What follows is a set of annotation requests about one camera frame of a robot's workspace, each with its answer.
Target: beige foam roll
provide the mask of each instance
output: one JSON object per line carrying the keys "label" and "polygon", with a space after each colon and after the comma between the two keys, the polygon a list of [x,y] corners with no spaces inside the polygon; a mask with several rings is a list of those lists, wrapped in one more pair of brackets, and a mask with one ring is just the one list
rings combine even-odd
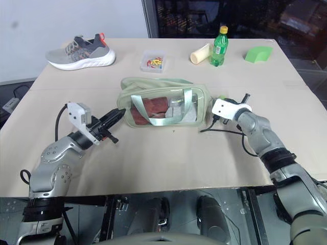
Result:
{"label": "beige foam roll", "polygon": [[204,59],[208,58],[210,56],[210,43],[207,43],[202,48],[199,48],[198,50],[191,53],[190,59],[193,64],[199,64]]}

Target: red item in bag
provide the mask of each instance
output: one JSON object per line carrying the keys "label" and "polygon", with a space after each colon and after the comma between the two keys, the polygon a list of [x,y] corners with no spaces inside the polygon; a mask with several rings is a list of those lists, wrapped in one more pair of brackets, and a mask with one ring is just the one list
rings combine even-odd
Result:
{"label": "red item in bag", "polygon": [[[148,113],[149,118],[165,118],[168,110],[167,97],[159,97],[155,99],[142,99],[144,107]],[[137,108],[133,105],[131,108],[131,114],[133,116],[136,125],[147,125],[149,122],[142,117]]]}

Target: table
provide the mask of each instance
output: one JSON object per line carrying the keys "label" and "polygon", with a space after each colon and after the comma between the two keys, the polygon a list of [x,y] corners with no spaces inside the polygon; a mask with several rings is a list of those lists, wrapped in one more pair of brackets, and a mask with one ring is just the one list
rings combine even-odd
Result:
{"label": "table", "polygon": [[[31,171],[39,164],[41,152],[54,141],[55,118],[64,103],[83,102],[101,117],[116,107],[120,81],[125,77],[186,79],[205,84],[213,97],[223,94],[239,101],[250,93],[248,103],[253,111],[270,120],[287,148],[298,156],[297,162],[314,178],[327,179],[327,112],[274,40],[231,39],[225,63],[218,68],[207,60],[199,65],[189,61],[192,51],[212,42],[208,39],[106,41],[117,53],[112,66],[62,71],[48,65],[10,116],[0,133],[0,196],[28,195],[19,171]],[[244,61],[247,50],[259,45],[273,47],[269,60]],[[167,52],[164,73],[140,71],[146,49]],[[235,130],[235,124],[227,128]],[[64,113],[59,137],[73,130]],[[240,136],[199,131],[188,127],[133,129],[121,121],[111,128],[119,143],[107,140],[89,149],[75,169],[67,195],[271,184],[260,160],[243,151]]]}

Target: white shoe sole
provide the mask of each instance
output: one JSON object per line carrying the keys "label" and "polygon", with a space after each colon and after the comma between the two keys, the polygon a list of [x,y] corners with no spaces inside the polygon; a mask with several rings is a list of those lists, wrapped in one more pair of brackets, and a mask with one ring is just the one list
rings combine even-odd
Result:
{"label": "white shoe sole", "polygon": [[49,63],[52,64],[55,68],[61,70],[78,70],[87,67],[111,65],[115,60],[116,60],[116,54],[112,49],[110,49],[105,56],[98,57],[98,58],[87,58],[71,64],[56,64],[50,61]]}

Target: green plastic bottle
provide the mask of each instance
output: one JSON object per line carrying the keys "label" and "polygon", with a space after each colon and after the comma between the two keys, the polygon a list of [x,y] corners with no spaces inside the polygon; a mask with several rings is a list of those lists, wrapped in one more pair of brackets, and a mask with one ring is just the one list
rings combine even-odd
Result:
{"label": "green plastic bottle", "polygon": [[220,28],[220,33],[214,42],[213,53],[210,61],[211,65],[218,66],[224,63],[225,53],[228,46],[227,31],[228,27],[226,26]]}

